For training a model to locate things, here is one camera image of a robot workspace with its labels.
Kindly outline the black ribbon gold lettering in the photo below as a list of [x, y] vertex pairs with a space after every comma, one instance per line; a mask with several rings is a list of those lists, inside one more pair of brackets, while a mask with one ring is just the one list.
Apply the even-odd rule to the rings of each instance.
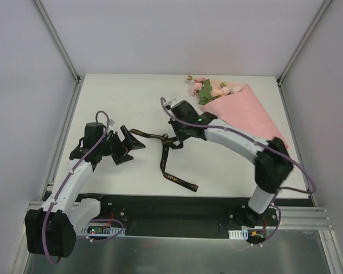
[[142, 131], [134, 129], [134, 128], [130, 130], [130, 133], [144, 137], [144, 138], [153, 138], [153, 139], [157, 139], [157, 140], [161, 141], [161, 143], [162, 143], [162, 157], [160, 160], [160, 170], [162, 172], [163, 177], [165, 179], [179, 185], [179, 186], [182, 186], [182, 187], [190, 190], [190, 191], [197, 192], [198, 186], [196, 184], [189, 183], [189, 182], [187, 182], [187, 181], [185, 181], [179, 177], [176, 177], [176, 176], [171, 175], [171, 174], [166, 172], [166, 166], [167, 166], [167, 160], [168, 160], [170, 148], [173, 150], [182, 149], [184, 147], [183, 142], [180, 142], [179, 144], [175, 144], [175, 142], [177, 141], [176, 137], [169, 138], [167, 134], [164, 134], [164, 135], [148, 134], [146, 132], [142, 132]]

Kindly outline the pink fake flower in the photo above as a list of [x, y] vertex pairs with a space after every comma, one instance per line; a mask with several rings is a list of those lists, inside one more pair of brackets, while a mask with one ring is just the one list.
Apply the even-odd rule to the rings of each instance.
[[198, 104], [205, 105], [212, 101], [212, 85], [207, 78], [194, 78], [192, 75], [187, 76], [187, 81], [192, 82], [190, 93], [192, 96], [199, 98]]

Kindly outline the peach fake flower stem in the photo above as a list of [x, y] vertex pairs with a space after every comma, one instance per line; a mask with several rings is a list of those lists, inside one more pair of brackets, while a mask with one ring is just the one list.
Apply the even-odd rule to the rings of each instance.
[[224, 95], [224, 93], [221, 89], [213, 89], [211, 91], [211, 97], [213, 97], [213, 98], [218, 98], [218, 97], [221, 97], [223, 95]]

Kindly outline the pale pink fake flower stem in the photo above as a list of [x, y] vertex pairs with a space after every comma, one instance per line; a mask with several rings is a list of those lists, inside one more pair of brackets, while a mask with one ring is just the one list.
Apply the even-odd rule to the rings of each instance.
[[227, 85], [226, 82], [222, 82], [220, 84], [220, 87], [221, 87], [221, 94], [222, 95], [229, 95], [229, 94], [234, 94], [234, 93], [240, 92], [244, 86], [235, 85], [235, 84], [232, 86], [229, 86], [229, 85]]

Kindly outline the pink wrapping paper sheet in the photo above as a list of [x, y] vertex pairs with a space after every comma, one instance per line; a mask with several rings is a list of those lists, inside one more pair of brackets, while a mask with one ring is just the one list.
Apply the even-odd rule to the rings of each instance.
[[[210, 79], [212, 90], [221, 89], [221, 81]], [[244, 86], [240, 92], [213, 98], [212, 101], [200, 105], [203, 112], [210, 112], [232, 127], [253, 136], [271, 140], [280, 138], [286, 147], [288, 143], [258, 100], [248, 84], [226, 82], [227, 85]]]

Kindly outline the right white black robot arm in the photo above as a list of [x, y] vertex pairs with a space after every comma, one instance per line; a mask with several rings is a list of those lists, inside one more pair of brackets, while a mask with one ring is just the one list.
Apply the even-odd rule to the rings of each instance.
[[254, 165], [256, 188], [248, 204], [237, 210], [234, 217], [240, 225], [251, 228], [264, 221], [266, 210], [293, 170], [284, 142], [278, 137], [271, 140], [254, 137], [233, 128], [210, 112], [198, 114], [185, 100], [162, 101], [162, 106], [171, 115], [169, 124], [179, 142], [198, 138], [216, 143]]

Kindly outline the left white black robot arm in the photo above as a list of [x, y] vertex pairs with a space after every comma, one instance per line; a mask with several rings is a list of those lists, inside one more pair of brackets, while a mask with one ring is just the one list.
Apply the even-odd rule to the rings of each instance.
[[109, 208], [100, 199], [85, 198], [79, 205], [74, 203], [104, 157], [112, 157], [119, 165], [133, 159], [130, 151], [145, 148], [125, 126], [120, 130], [124, 139], [120, 139], [117, 132], [107, 131], [103, 123], [86, 124], [84, 136], [70, 153], [61, 184], [53, 188], [40, 209], [30, 209], [25, 216], [30, 253], [69, 257], [86, 224], [92, 219], [103, 222], [108, 218]]

